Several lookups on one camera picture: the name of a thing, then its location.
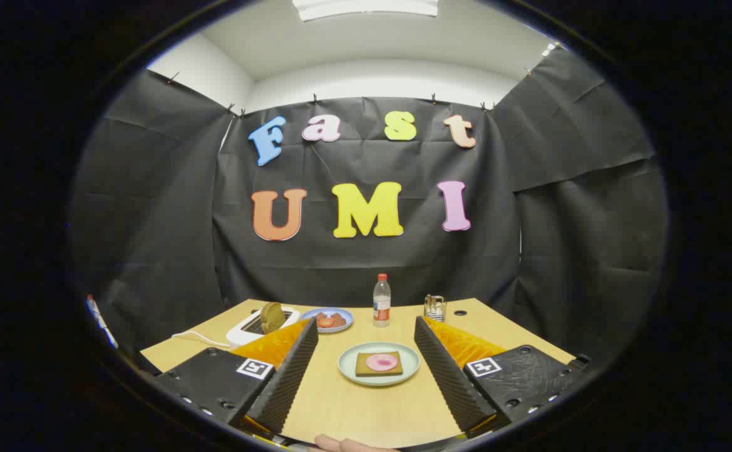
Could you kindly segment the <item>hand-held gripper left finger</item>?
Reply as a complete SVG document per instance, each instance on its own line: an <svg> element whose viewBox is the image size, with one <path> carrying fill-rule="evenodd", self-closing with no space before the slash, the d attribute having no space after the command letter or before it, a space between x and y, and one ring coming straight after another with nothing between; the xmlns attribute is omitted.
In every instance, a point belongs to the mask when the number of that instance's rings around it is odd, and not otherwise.
<svg viewBox="0 0 732 452"><path fill-rule="evenodd" d="M236 352L206 347L153 382L211 422L280 434L317 344L315 321L298 321Z"/></svg>

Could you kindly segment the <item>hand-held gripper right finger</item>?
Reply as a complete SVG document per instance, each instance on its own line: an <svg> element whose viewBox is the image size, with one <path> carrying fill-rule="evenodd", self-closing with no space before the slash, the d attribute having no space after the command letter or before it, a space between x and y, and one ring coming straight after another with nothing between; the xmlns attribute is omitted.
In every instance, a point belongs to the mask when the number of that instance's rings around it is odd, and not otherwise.
<svg viewBox="0 0 732 452"><path fill-rule="evenodd" d="M589 358L561 363L532 345L505 350L418 316L414 341L458 427L504 427L548 406L583 377Z"/></svg>

